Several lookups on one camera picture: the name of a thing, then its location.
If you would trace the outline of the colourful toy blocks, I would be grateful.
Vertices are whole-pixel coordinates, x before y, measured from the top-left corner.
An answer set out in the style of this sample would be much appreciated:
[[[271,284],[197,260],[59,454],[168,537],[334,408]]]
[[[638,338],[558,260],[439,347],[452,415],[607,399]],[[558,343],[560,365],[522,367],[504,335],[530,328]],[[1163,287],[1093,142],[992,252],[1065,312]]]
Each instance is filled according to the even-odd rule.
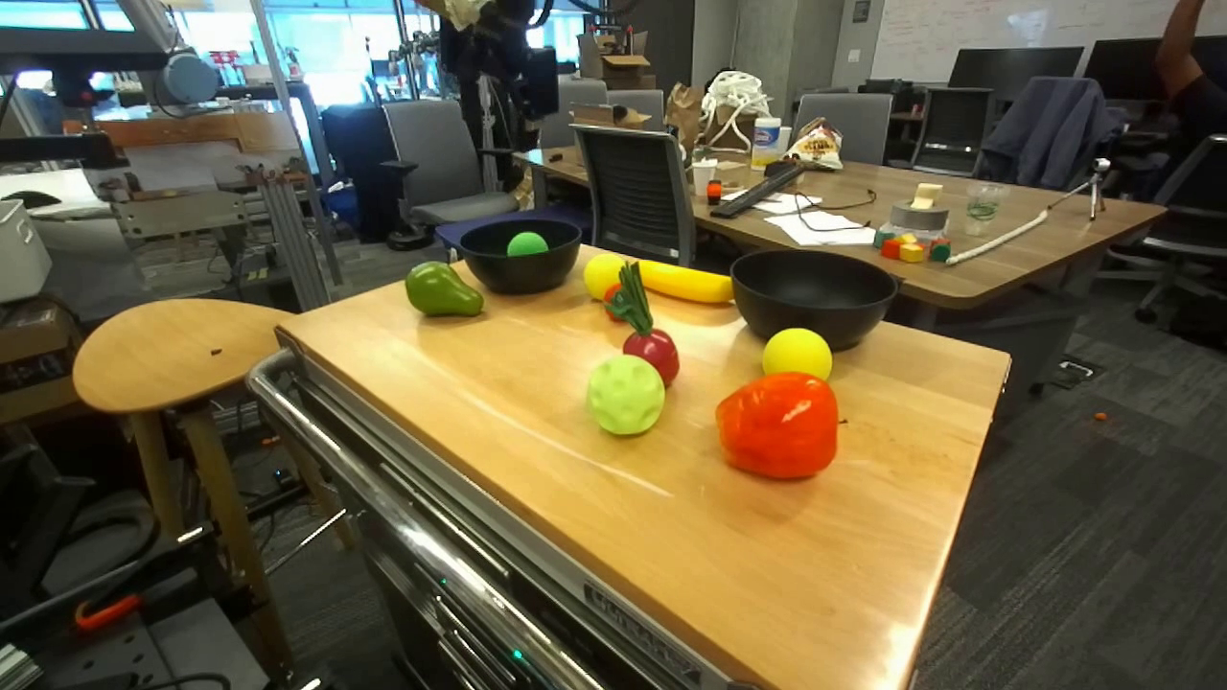
[[[877,234],[877,257],[904,260],[904,266],[949,266],[951,242],[917,240],[917,234]]]

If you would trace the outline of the red orange toy pepper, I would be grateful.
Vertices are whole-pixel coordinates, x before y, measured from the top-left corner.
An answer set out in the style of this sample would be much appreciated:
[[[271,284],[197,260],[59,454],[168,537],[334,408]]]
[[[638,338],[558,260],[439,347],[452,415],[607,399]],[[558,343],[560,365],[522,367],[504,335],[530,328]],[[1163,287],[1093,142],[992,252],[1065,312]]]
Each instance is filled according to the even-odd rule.
[[[725,459],[760,480],[811,480],[836,459],[841,402],[829,379],[760,375],[716,402]]]

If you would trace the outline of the green smooth toy ball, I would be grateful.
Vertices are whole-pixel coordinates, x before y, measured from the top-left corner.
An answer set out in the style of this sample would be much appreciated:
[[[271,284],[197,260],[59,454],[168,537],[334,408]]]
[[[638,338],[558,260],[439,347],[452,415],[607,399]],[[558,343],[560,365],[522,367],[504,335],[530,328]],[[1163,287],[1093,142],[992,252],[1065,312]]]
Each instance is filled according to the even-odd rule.
[[[505,242],[505,257],[540,257],[550,252],[550,240],[538,234],[538,229],[518,229],[510,242]]]

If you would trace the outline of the black bowl near avocado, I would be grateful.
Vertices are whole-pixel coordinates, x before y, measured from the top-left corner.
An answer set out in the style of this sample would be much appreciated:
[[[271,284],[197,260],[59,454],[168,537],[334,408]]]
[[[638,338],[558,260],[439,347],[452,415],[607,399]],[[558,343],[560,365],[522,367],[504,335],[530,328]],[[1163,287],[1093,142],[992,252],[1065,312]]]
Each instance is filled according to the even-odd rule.
[[[505,257],[505,242],[518,229],[545,234],[554,250],[540,257]],[[538,294],[560,287],[572,278],[572,266],[578,257],[578,229],[560,218],[513,217],[468,229],[459,240],[459,257],[489,291]]]

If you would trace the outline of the green toy avocado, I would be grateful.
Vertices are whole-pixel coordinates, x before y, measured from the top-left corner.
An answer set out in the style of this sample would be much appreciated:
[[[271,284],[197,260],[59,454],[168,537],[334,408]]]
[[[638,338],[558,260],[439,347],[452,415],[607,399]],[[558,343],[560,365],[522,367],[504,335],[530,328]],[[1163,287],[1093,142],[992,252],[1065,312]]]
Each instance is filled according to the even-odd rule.
[[[407,271],[407,300],[427,319],[475,319],[482,312],[482,294],[444,260],[418,260]]]

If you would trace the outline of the white papers on table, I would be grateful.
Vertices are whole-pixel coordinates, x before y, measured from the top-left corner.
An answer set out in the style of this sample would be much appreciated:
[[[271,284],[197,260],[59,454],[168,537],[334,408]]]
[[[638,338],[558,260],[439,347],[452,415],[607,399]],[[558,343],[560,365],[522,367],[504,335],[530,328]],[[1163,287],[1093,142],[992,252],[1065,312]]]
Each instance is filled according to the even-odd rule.
[[[848,217],[823,211],[813,195],[777,192],[760,202],[760,217],[793,246],[848,246],[867,250],[873,229]]]

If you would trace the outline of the round wooden stool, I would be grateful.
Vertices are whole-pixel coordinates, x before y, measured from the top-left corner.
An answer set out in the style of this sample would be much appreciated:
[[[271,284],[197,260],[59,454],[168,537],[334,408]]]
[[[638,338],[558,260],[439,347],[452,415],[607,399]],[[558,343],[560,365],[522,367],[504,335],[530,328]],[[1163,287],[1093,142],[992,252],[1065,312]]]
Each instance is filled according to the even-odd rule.
[[[256,303],[152,300],[95,328],[75,358],[76,399],[127,427],[152,517],[168,537],[190,531],[163,431],[163,418],[178,415],[209,514],[230,558],[230,581],[252,595],[252,632],[270,673],[288,673],[292,650],[210,399],[239,386],[252,365],[275,355],[280,323],[284,312]]]

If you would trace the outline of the light green dimpled toy ball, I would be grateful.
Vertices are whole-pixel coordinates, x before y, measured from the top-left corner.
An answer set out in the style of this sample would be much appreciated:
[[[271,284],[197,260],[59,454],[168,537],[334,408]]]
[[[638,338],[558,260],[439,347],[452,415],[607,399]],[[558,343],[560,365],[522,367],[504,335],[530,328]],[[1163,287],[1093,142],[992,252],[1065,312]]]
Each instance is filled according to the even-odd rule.
[[[610,358],[588,379],[588,415],[601,435],[638,439],[662,415],[666,386],[641,358]]]

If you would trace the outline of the dark mesh office chair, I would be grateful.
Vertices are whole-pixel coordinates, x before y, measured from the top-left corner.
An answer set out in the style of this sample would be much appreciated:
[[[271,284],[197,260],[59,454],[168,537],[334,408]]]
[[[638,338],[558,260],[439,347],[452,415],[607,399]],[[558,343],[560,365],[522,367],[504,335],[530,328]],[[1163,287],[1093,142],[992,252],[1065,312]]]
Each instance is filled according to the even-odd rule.
[[[574,130],[591,229],[607,250],[692,266],[697,252],[696,209],[666,130],[596,126]]]

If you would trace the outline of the large wooden office table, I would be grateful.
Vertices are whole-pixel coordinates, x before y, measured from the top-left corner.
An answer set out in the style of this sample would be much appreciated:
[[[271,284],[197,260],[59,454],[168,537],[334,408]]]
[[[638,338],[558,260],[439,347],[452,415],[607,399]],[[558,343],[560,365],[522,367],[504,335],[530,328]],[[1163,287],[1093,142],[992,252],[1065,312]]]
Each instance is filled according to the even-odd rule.
[[[922,174],[859,165],[806,174],[800,195],[834,202],[857,229],[881,229],[891,211],[922,183]],[[1006,183],[988,223],[972,229],[964,177],[944,177],[949,260],[899,260],[871,246],[841,246],[841,257],[871,260],[901,279],[912,303],[976,312],[1027,284],[1075,287],[1093,278],[1105,250],[1140,240],[1166,217],[1163,202],[1100,201]]]

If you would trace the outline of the yellow toy lemon ball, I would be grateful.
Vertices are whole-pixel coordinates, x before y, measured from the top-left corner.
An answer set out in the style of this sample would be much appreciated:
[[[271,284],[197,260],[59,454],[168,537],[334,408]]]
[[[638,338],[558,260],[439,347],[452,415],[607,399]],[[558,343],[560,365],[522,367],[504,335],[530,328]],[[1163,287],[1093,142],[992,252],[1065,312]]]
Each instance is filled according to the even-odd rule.
[[[765,347],[760,367],[767,375],[800,372],[800,375],[829,379],[836,367],[836,358],[821,335],[789,328]]]

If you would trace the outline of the grey office chair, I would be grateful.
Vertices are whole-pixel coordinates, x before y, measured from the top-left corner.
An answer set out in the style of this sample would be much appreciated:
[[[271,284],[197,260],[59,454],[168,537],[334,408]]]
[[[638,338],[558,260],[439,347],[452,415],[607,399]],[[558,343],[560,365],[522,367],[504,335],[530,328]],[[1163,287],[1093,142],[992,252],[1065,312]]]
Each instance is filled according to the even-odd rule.
[[[513,195],[482,181],[480,149],[452,102],[409,102],[385,107],[390,135],[390,174],[407,223],[475,223],[505,217]]]

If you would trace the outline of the black bowl near pepper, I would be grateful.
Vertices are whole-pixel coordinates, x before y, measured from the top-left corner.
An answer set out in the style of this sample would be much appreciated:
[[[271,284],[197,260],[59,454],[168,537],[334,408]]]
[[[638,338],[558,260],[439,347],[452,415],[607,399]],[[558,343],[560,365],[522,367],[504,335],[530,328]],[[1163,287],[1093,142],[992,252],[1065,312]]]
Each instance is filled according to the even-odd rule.
[[[899,279],[821,250],[760,250],[730,268],[731,303],[760,343],[806,328],[836,355],[857,351],[899,300]]]

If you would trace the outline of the red toy radish with leaves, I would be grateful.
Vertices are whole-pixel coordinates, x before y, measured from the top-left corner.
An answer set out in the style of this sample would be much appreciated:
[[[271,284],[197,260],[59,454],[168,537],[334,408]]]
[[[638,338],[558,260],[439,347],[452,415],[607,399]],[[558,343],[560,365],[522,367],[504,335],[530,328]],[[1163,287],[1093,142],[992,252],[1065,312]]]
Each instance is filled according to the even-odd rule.
[[[619,284],[620,284],[619,314],[629,328],[629,338],[620,343],[620,351],[629,358],[650,362],[661,372],[662,385],[677,385],[677,375],[679,375],[679,347],[652,319],[641,266],[624,260],[619,268]]]

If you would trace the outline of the yellow toy banana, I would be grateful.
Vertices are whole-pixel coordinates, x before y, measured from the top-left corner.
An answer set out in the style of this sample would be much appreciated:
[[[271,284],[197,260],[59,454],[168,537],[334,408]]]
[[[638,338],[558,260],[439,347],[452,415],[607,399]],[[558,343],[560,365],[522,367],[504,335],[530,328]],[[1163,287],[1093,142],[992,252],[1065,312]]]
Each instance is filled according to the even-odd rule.
[[[646,260],[641,279],[656,294],[684,303],[725,306],[731,300],[731,279],[725,271]],[[620,257],[597,252],[584,266],[584,287],[591,300],[607,300],[620,284]]]

